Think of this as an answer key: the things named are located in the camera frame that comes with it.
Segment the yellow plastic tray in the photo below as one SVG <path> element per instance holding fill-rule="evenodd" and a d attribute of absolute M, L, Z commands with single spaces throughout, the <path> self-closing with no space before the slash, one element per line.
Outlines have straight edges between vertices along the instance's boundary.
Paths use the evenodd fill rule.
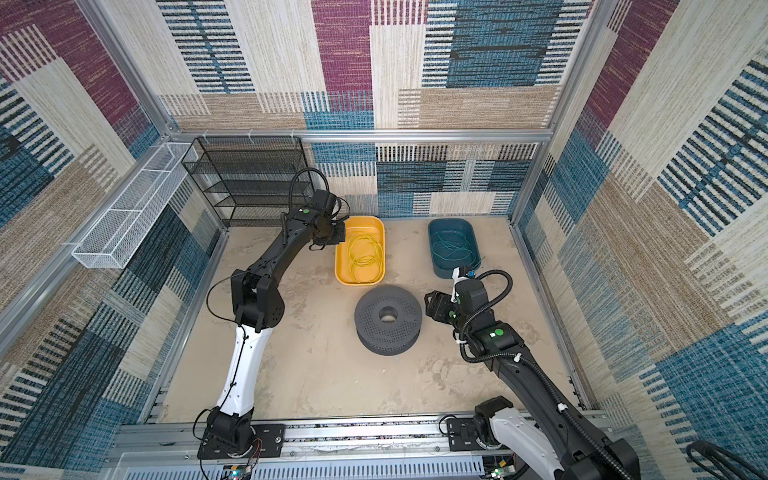
<path fill-rule="evenodd" d="M 335 249 L 336 279 L 346 286 L 372 286 L 386 272 L 383 222 L 375 216 L 352 216 L 346 222 L 346 241 Z"/>

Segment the dark grey cable spool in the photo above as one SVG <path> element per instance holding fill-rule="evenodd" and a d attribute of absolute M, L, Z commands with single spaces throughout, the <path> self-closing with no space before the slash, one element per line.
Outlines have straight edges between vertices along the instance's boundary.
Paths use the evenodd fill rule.
<path fill-rule="evenodd" d="M 396 285 L 379 285 L 358 301 L 354 321 L 361 343 L 371 352 L 396 356 L 417 341 L 422 308 L 416 297 Z"/>

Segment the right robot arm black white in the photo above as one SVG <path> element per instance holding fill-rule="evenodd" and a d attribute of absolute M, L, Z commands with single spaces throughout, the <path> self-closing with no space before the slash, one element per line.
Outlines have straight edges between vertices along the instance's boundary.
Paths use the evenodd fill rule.
<path fill-rule="evenodd" d="M 425 295 L 426 315 L 451 326 L 461 358 L 484 365 L 525 408 L 501 397 L 478 405 L 479 442 L 508 448 L 542 479 L 640 478 L 639 458 L 628 442 L 598 429 L 543 371 L 518 332 L 496 319 L 493 309 L 511 292 L 511 275 L 463 266 L 452 279 L 451 293 Z"/>

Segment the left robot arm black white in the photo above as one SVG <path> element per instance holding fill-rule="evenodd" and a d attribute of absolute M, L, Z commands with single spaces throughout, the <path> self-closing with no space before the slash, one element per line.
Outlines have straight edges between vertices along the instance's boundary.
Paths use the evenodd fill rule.
<path fill-rule="evenodd" d="M 235 346 L 222 394 L 208 411 L 199 460 L 256 456 L 260 441 L 252 426 L 255 385 L 269 338 L 286 311 L 279 284 L 302 249 L 323 250 L 345 240 L 342 204 L 319 169 L 297 171 L 289 182 L 288 210 L 281 215 L 279 235 L 259 259 L 227 278 Z"/>

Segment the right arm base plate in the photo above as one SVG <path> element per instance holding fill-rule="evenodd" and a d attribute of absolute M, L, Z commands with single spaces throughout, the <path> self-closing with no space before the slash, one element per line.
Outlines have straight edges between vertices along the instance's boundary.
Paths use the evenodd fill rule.
<path fill-rule="evenodd" d="M 525 431 L 502 426 L 500 422 L 495 426 L 496 430 L 488 419 L 458 417 L 453 414 L 445 415 L 437 421 L 438 430 L 447 438 L 452 452 L 512 451 L 528 442 L 523 436 Z"/>

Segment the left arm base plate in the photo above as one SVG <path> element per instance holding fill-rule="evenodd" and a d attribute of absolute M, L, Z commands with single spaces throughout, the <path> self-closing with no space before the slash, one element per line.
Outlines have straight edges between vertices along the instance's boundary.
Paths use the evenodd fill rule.
<path fill-rule="evenodd" d="M 217 433 L 207 428 L 197 458 L 199 460 L 256 460 L 277 458 L 283 448 L 284 424 L 256 424 Z"/>

